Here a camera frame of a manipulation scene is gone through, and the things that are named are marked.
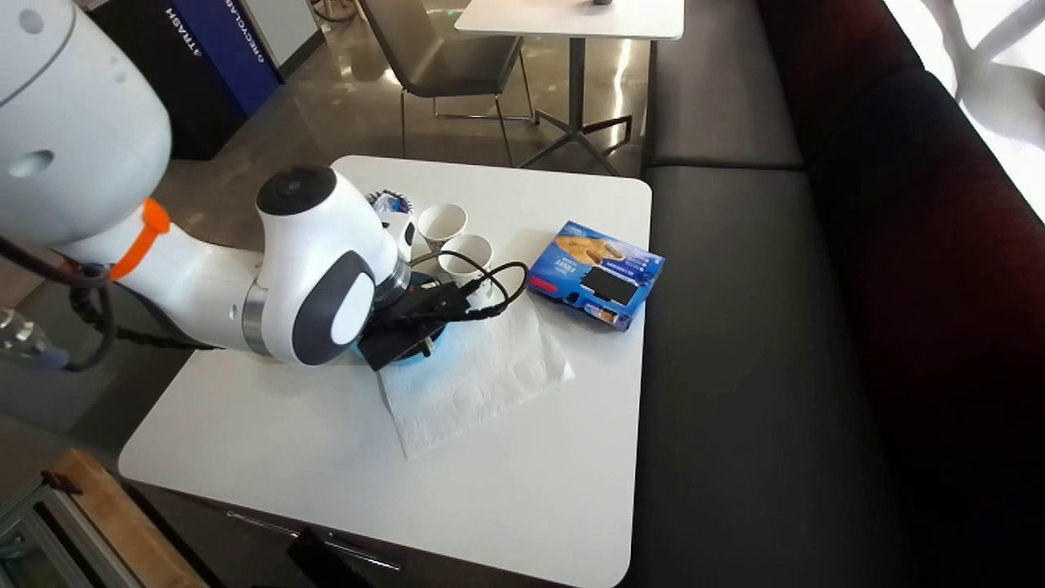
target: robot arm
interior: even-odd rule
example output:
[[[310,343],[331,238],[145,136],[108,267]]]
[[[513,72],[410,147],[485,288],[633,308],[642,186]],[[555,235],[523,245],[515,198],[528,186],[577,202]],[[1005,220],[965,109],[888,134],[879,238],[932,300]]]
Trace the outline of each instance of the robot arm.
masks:
[[[261,257],[145,198],[166,159],[161,97],[72,0],[0,2],[0,235],[109,267],[210,346],[317,365],[358,335],[399,248],[345,176],[278,174],[257,196]]]

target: black sofa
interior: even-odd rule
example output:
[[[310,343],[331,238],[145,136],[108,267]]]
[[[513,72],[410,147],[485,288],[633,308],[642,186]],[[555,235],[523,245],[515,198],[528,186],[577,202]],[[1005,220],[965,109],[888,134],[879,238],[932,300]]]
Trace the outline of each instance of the black sofa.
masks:
[[[1045,228],[882,0],[654,47],[633,585],[1045,585]]]

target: chair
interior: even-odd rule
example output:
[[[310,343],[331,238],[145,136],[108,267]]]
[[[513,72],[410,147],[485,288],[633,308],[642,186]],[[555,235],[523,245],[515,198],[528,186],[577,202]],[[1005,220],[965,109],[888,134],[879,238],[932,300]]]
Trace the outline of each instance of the chair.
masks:
[[[513,75],[513,66],[523,68],[525,104],[533,119],[528,75],[523,63],[518,36],[441,36],[431,27],[422,0],[358,0],[365,22],[373,27],[400,91],[399,91],[399,122],[400,122],[400,152],[405,152],[405,91],[416,97],[465,97],[465,93],[496,93],[496,122],[501,151],[515,162],[509,147],[509,132],[501,125],[500,93]]]

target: table leg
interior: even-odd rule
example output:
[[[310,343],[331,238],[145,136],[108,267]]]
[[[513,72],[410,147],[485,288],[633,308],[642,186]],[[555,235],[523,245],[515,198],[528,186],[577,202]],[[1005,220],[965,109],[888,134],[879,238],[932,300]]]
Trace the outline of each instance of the table leg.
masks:
[[[549,147],[540,147],[523,165],[533,165],[533,162],[546,159],[549,152],[562,151],[563,144],[577,140],[593,159],[600,159],[610,174],[617,174],[617,165],[608,159],[608,152],[631,140],[631,115],[584,125],[584,47],[586,47],[584,40],[568,40],[568,111],[563,111],[563,122],[549,119],[540,111],[535,115],[538,122],[549,122],[551,126],[557,126],[562,136],[551,140]],[[598,134],[598,132],[617,126],[617,125],[622,125],[622,140],[617,140],[614,147],[598,151],[586,140],[586,134]]]

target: snack box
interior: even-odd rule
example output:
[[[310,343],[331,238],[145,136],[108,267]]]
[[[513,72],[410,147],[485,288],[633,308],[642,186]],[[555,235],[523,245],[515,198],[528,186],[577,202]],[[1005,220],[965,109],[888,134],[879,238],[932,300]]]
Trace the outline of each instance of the snack box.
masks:
[[[650,298],[662,257],[614,235],[563,222],[528,267],[528,291],[626,329]]]

